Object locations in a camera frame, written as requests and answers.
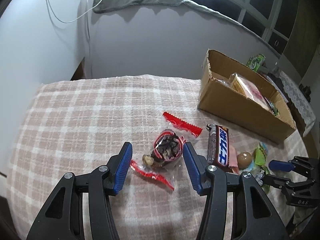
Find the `chocolate bar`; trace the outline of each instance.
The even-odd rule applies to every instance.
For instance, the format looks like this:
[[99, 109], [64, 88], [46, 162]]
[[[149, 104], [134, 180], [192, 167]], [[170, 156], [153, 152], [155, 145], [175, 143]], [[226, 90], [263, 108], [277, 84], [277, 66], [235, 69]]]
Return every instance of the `chocolate bar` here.
[[207, 162], [225, 171], [229, 170], [228, 129], [216, 124], [208, 124], [207, 128], [209, 130]]

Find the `bed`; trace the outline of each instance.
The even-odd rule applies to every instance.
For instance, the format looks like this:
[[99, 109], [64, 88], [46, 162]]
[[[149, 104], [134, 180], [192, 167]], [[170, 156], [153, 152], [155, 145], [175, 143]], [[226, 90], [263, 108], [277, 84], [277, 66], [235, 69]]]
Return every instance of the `bed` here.
[[[228, 127], [237, 151], [252, 152], [262, 141], [268, 146], [267, 161], [307, 156], [298, 131], [275, 145], [197, 109], [199, 89], [200, 80], [151, 75], [63, 81], [39, 87], [20, 126], [7, 179], [7, 198], [20, 237], [26, 238], [44, 201], [66, 172], [91, 172], [117, 154], [125, 141], [133, 145], [132, 158], [140, 159], [159, 133], [163, 111], [202, 128], [208, 123]], [[206, 155], [207, 139], [204, 129], [194, 144], [198, 154]], [[196, 194], [184, 162], [180, 164], [173, 192], [129, 169], [123, 190], [111, 197], [121, 240], [196, 239], [205, 197]], [[288, 176], [293, 181], [303, 179], [295, 173]], [[278, 189], [271, 188], [268, 197], [286, 225], [294, 207], [285, 204]], [[86, 194], [83, 206], [86, 239], [92, 239]], [[232, 195], [228, 195], [225, 239], [230, 239], [231, 222]]]

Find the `white cable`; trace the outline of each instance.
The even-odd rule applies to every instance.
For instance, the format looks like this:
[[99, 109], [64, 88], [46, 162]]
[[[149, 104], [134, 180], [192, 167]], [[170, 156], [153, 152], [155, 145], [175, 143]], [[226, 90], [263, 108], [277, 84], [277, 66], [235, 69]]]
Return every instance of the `white cable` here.
[[52, 14], [56, 17], [56, 19], [62, 23], [72, 23], [72, 22], [75, 22], [76, 20], [78, 20], [79, 18], [81, 18], [83, 15], [85, 15], [87, 12], [89, 12], [90, 10], [92, 10], [93, 8], [97, 7], [101, 2], [102, 0], [100, 0], [95, 6], [93, 6], [92, 8], [90, 8], [89, 10], [87, 10], [85, 13], [83, 13], [82, 15], [80, 15], [77, 19], [74, 19], [73, 21], [69, 21], [69, 22], [64, 22], [62, 20], [60, 20], [56, 14], [54, 13], [52, 7], [51, 7], [51, 4], [50, 4], [50, 1], [49, 0], [46, 0], [47, 2], [47, 5], [50, 7], [51, 11], [52, 11]]

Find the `cardboard box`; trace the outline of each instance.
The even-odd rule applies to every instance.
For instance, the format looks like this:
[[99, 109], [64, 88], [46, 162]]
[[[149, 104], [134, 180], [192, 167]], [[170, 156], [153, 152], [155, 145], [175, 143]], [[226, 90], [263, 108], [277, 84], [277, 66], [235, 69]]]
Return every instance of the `cardboard box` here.
[[[283, 142], [296, 126], [280, 93], [265, 78], [240, 62], [216, 51], [208, 50], [202, 68], [198, 108], [236, 123], [276, 143]], [[254, 83], [260, 93], [279, 110], [280, 117], [223, 85], [218, 79], [227, 81], [231, 74], [238, 73]]]

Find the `blue gripper pad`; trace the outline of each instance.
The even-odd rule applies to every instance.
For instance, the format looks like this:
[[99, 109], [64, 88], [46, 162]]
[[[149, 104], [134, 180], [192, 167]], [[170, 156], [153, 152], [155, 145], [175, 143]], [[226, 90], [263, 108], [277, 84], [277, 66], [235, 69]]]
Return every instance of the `blue gripper pad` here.
[[285, 172], [289, 172], [289, 171], [293, 171], [295, 166], [292, 163], [288, 163], [288, 162], [281, 162], [281, 161], [276, 161], [276, 160], [272, 160], [269, 163], [269, 168], [273, 171], [285, 171]]
[[119, 161], [119, 165], [115, 172], [115, 184], [113, 186], [113, 192], [115, 195], [117, 195], [119, 191], [122, 190], [125, 177], [127, 176], [127, 172], [132, 159], [131, 143], [124, 143], [118, 158], [119, 159], [117, 161]]
[[196, 154], [192, 144], [187, 142], [183, 146], [183, 159], [189, 173], [193, 189], [199, 194], [204, 194], [204, 188], [201, 183], [202, 176], [205, 176], [205, 167], [203, 167], [199, 156]]

